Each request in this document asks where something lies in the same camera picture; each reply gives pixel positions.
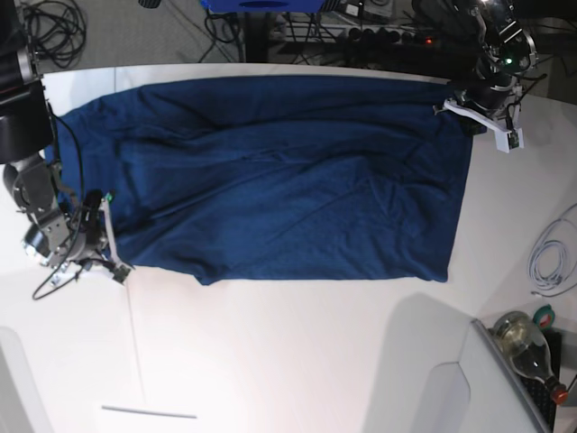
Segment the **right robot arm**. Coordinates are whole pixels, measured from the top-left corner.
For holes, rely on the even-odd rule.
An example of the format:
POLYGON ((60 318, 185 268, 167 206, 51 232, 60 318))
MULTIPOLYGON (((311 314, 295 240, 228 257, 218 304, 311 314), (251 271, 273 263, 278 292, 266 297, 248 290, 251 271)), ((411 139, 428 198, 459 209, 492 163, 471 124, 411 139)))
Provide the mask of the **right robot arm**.
POLYGON ((1 163, 4 185, 31 226, 23 246, 41 265, 100 262, 107 246, 102 194, 77 193, 61 179, 61 162, 41 151, 58 146, 55 118, 16 1, 1 3, 1 163))

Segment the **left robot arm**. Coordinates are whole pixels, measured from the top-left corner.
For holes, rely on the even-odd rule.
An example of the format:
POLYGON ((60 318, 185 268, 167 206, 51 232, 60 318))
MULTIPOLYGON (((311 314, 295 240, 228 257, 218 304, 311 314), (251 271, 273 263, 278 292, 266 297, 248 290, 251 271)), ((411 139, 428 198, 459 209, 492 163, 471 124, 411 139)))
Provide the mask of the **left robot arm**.
POLYGON ((416 17, 447 40, 471 49, 474 69, 453 83, 438 107, 491 130, 508 149, 520 148, 518 125, 524 80, 536 65, 536 46, 514 14, 511 1, 413 1, 416 17))

